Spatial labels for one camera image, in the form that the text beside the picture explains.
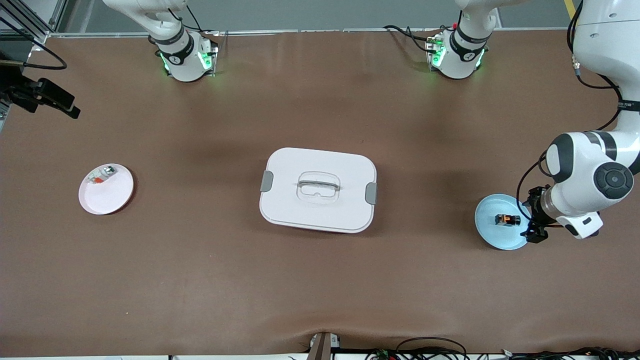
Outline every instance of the wire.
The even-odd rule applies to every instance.
[[[598,360],[631,360],[640,356],[640,350],[635,352],[619,352],[612,348],[584,347],[569,352],[538,352],[531,354],[513,354],[511,360],[575,360],[573,356],[595,356]]]
[[[394,30],[397,30],[398,32],[400,32],[400,34],[402,34],[402,35],[404,35],[406,37],[412,37],[412,38],[414,38],[416,40],[420,40],[420,41],[427,41],[427,38],[417,37],[415,35],[412,36],[411,34],[407,33],[405,30],[402,30],[401,28],[398,28],[395,25],[387,25],[387,26],[383,26],[382,28],[383,29],[394,29]]]
[[[567,47],[569,47],[569,50],[571,51],[571,53],[573,54],[573,42],[575,40],[575,29],[577,27],[577,23],[578,23],[578,18],[580,17],[580,13],[582,12],[582,3],[583,1],[580,1],[580,4],[578,4],[578,7],[575,10],[575,13],[573,14],[573,17],[571,18],[571,21],[569,22],[569,26],[567,27],[566,30],[566,44]],[[607,76],[598,74],[598,76],[600,76],[609,86],[595,86],[595,85],[591,85],[588,84],[586,82],[584,82],[582,80],[582,78],[580,77],[580,73],[579,71],[576,71],[576,78],[578,79],[578,81],[580,81],[581,84],[583,84],[586,87],[589,88],[593,88],[593,89],[613,89],[613,91],[616,92],[616,96],[618,97],[618,101],[622,101],[622,93],[620,92],[620,88],[614,84],[613,81],[611,81],[611,79],[609,79]],[[613,117],[611,117],[611,119],[609,121],[607,121],[604,125],[598,127],[596,130],[603,130],[605,129],[607,126],[611,125],[617,118],[618,115],[620,115],[620,109],[616,110],[616,113],[613,115]],[[552,177],[552,175],[545,171],[542,167],[542,161],[546,161],[547,159],[547,152],[544,151],[540,157],[538,158],[538,161],[533,164],[525,173],[524,175],[520,178],[520,181],[518,182],[518,187],[516,189],[516,201],[517,201],[517,208],[518,210],[520,210],[520,212],[522,213],[522,215],[528,219],[529,221],[533,222],[534,224],[537,224],[533,219],[531,219],[531,217],[527,216],[524,211],[522,210],[522,208],[520,207],[520,188],[522,187],[522,183],[524,182],[525,178],[529,175],[529,173],[531,173],[531,171],[537,166],[538,169],[540,170],[540,172],[542,174],[544,174],[547,177]],[[557,226],[557,225],[546,225],[548,227],[561,227],[561,226]]]
[[[169,13],[171,14],[171,16],[173,16],[174,19],[178,20],[180,23],[182,23],[182,25],[187,28],[187,29],[191,29],[191,30],[196,30],[199,33],[206,33],[207,31],[215,31],[215,30],[211,30],[211,29],[207,29],[207,30],[203,30],[200,27],[200,23],[198,22],[198,20],[196,19],[196,17],[193,15],[193,12],[191,11],[191,8],[189,7],[189,5],[187,5],[187,10],[189,10],[189,13],[191,14],[191,17],[193,18],[193,20],[195,20],[196,25],[198,26],[197,28],[194,28],[193,26],[187,26],[182,22],[182,17],[177,16],[171,9],[167,8],[167,10],[169,10]]]
[[[198,29],[200,30],[200,32],[202,32],[202,27],[200,26],[200,23],[198,22],[198,19],[196,19],[196,15],[193,15],[193,12],[191,11],[191,8],[189,7],[189,5],[187,5],[187,10],[189,10],[189,13],[191,14],[191,17],[196,22],[196,26],[198,26]]]
[[[588,88],[592,88],[592,89],[615,89],[617,87],[611,87],[611,86],[595,86],[595,85],[591,85],[591,84],[587,84],[584,82],[584,80],[582,80],[582,76],[580,75],[576,75],[576,78],[578,78],[578,81],[580,81],[580,84],[583,84],[584,86],[588,87]]]
[[[575,30],[576,30],[576,27],[577,27],[577,24],[578,24],[578,18],[580,17],[580,14],[582,13],[582,3],[583,3],[583,0],[580,1],[580,4],[578,4],[578,7],[575,9],[575,13],[573,14],[573,17],[571,18],[571,21],[569,22],[569,26],[566,29],[566,45],[567,45],[567,47],[569,47],[569,50],[571,51],[572,54],[573,54],[573,42],[575,40]],[[576,76],[576,78],[578,78],[578,81],[580,81],[581,84],[583,84],[584,86],[586,86],[588,88],[592,88],[592,89],[611,89],[611,88],[612,89],[617,89],[618,88],[618,86],[615,85],[612,81],[610,81],[609,78],[607,78],[606,76],[603,76],[603,75],[600,75],[600,77],[605,79],[605,81],[607,82],[607,84],[609,84],[609,86],[595,86],[595,85],[591,85],[591,84],[586,83],[580,77],[579,70],[576,71],[576,75],[575,76]]]
[[[398,30],[398,32],[400,32],[402,35],[406,36],[406,37],[410,37],[413,40],[413,43],[418,47],[418,49],[429,53],[429,54],[435,54],[436,51],[432,50],[432,49],[426,49],[424,47],[422,47],[419,43],[418,40],[420,41],[428,41],[428,38],[425,37],[417,37],[413,34],[413,32],[411,31],[410,27],[406,27],[406,30],[402,30],[401,28],[398,28],[395,25],[387,25],[387,26],[383,26],[383,29],[394,29],[394,30]]]
[[[400,342],[400,344],[398,344],[398,346],[396,346],[396,351],[395,352],[397,353],[402,345],[404,345],[406,343],[413,342],[413,341],[419,341],[419,340],[438,340],[438,341],[445,341],[445,342],[448,342],[448,343],[455,344],[455,345],[459,346],[462,349],[462,353],[461,354],[464,355],[465,359],[467,359],[467,360],[469,359],[469,357],[467,356],[467,348],[465,348],[461,343],[458,343],[455,340],[451,340],[451,339],[447,339],[447,338],[439,338],[439,337],[436,337],[436,336],[421,336],[419,338],[411,338],[411,339],[404,340],[404,341]],[[454,350],[450,350],[450,349],[447,349],[447,348],[440,348],[440,347],[431,347],[431,348],[444,349],[447,352],[449,352],[450,354],[460,353],[460,352],[457,352],[457,351],[454,351]]]
[[[409,28],[408,26],[406,27],[407,32],[409,32],[409,35],[411,36],[411,39],[413,39],[413,43],[418,47],[418,49],[424,51],[425,53],[429,53],[429,54],[435,54],[436,51],[432,50],[432,49],[425,49],[424,47],[420,46],[420,44],[418,44],[418,41],[416,41],[415,36],[413,35],[413,33],[411,32],[411,28]]]
[[[536,168],[538,165],[540,164],[540,161],[535,162],[533,165],[531,165],[531,167],[529,167],[529,169],[527,169],[527,171],[524,172],[524,175],[522,175],[522,177],[520,178],[520,181],[518,182],[518,187],[516,188],[516,208],[518,208],[518,210],[520,210],[520,213],[522,214],[523,217],[525,217],[528,221],[538,225],[538,226],[545,226],[545,227],[562,227],[562,225],[554,225],[554,224],[550,224],[550,225],[543,225],[543,224],[539,224],[537,223],[535,220],[533,220],[529,215],[524,213],[524,210],[522,210],[522,207],[520,206],[521,202],[520,202],[520,189],[522,187],[522,183],[524,182],[524,179],[527,178],[527,176],[529,175],[529,173]]]
[[[547,151],[543,151],[542,154],[540,154],[540,157],[538,158],[538,169],[540,169],[540,172],[547,177],[552,177],[553,175],[551,175],[549,172],[547,172],[545,169],[542,168],[542,161],[545,161],[547,159]]]
[[[27,33],[25,33],[22,30],[19,30],[18,28],[16,28],[13,24],[11,24],[10,22],[8,22],[7,20],[5,20],[3,17],[0,17],[0,21],[2,21],[5,25],[7,25],[9,28],[11,28],[12,30],[14,30],[16,33],[20,34],[22,37],[24,37],[25,39],[29,40],[30,42],[36,44],[38,47],[40,47],[42,50],[46,51],[47,53],[49,53],[51,56],[53,56],[56,60],[60,61],[61,65],[58,66],[50,66],[50,65],[40,65],[40,64],[32,64],[32,63],[27,63],[26,61],[23,61],[20,65],[24,66],[24,67],[33,67],[36,69],[45,69],[45,70],[64,70],[67,68],[67,63],[65,62],[65,60],[63,60],[63,58],[59,57],[58,54],[54,53],[53,51],[49,50],[48,47],[44,46],[43,44],[41,44],[40,42],[37,42],[33,37],[29,36]]]

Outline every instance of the white robotic arm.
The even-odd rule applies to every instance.
[[[586,238],[602,226],[599,211],[633,188],[633,175],[640,172],[638,35],[640,1],[584,0],[573,51],[588,69],[618,85],[618,125],[612,131],[564,133],[552,142],[547,165],[555,184],[530,190],[533,225],[558,222],[574,237]],[[528,241],[544,240],[535,227],[530,224]]]
[[[187,0],[103,0],[149,32],[160,49],[167,71],[179,81],[194,81],[212,71],[218,48],[195,31],[188,31],[169,10],[184,9]]]
[[[429,64],[443,75],[463,79],[480,65],[487,40],[498,19],[493,9],[516,5],[527,0],[455,0],[460,20],[455,29],[445,29],[430,44]]]

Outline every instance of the yellow tape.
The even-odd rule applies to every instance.
[[[575,5],[573,5],[573,0],[564,0],[564,5],[566,6],[566,12],[569,13],[569,18],[573,17],[575,14]]]

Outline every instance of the gray floor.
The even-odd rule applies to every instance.
[[[203,28],[220,31],[342,30],[388,24],[437,28],[454,22],[459,11],[453,0],[190,0],[189,5]],[[67,11],[62,32],[142,31],[101,0],[77,0]],[[194,24],[188,12],[179,15],[186,24]],[[532,0],[502,8],[500,15],[509,28],[565,27],[570,20],[563,0]]]

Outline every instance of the white storage box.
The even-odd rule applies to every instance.
[[[286,147],[267,162],[260,212],[304,229],[359,233],[373,220],[376,167],[362,155]]]

